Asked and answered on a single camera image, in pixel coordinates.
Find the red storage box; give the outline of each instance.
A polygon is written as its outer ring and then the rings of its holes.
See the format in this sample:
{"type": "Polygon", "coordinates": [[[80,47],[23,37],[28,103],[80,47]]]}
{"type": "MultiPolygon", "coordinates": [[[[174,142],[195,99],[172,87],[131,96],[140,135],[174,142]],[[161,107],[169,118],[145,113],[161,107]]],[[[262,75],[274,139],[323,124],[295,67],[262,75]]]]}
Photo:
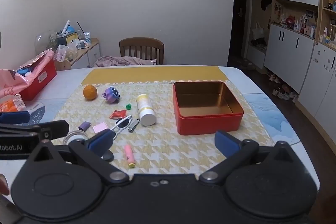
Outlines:
{"type": "Polygon", "coordinates": [[[31,101],[57,75],[54,60],[51,59],[31,85],[20,92],[24,101],[31,101]]]}
{"type": "Polygon", "coordinates": [[[238,130],[244,110],[223,82],[177,82],[173,87],[177,132],[181,135],[238,130]]]}

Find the dark floor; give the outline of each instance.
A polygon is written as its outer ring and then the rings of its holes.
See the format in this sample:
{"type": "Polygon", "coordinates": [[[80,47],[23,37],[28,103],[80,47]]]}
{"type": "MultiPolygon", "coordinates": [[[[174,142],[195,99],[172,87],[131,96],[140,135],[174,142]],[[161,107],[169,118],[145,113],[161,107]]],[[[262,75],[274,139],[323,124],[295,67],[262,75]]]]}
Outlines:
{"type": "Polygon", "coordinates": [[[316,224],[336,224],[336,156],[306,116],[289,100],[272,95],[275,83],[255,70],[243,70],[286,117],[304,145],[320,180],[320,191],[310,217],[316,224]]]}

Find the pink plastic bag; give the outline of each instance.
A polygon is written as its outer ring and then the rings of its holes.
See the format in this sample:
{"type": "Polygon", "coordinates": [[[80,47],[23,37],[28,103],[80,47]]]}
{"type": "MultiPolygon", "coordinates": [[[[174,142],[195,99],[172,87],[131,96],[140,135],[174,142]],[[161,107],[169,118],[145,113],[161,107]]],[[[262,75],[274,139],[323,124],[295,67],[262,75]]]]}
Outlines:
{"type": "Polygon", "coordinates": [[[29,87],[44,67],[53,59],[54,52],[48,49],[22,65],[21,68],[33,67],[31,75],[24,77],[13,70],[0,69],[0,99],[6,95],[15,95],[29,87]]]}

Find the pink highlighter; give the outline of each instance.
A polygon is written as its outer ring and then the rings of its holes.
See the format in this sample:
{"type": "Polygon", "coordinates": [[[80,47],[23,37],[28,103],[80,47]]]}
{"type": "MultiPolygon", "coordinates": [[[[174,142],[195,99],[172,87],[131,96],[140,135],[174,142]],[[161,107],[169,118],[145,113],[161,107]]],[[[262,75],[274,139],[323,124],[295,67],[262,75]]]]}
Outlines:
{"type": "Polygon", "coordinates": [[[126,154],[126,157],[127,157],[128,167],[129,168],[134,168],[135,167],[135,160],[134,160],[134,155],[133,155],[133,151],[132,151],[131,146],[129,144],[125,145],[124,150],[125,150],[125,154],[126,154]]]}

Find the wooden chair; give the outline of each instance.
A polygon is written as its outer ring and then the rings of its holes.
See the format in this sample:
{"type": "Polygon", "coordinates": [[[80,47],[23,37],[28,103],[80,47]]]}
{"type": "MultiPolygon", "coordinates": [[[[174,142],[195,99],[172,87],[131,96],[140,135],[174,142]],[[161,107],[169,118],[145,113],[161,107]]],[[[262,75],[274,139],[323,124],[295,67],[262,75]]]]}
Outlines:
{"type": "Polygon", "coordinates": [[[134,57],[138,57],[138,52],[140,52],[139,58],[146,60],[157,59],[157,64],[163,64],[164,44],[157,39],[148,37],[123,39],[119,42],[120,56],[126,56],[126,47],[128,47],[128,56],[132,56],[132,48],[134,48],[134,57]]]}

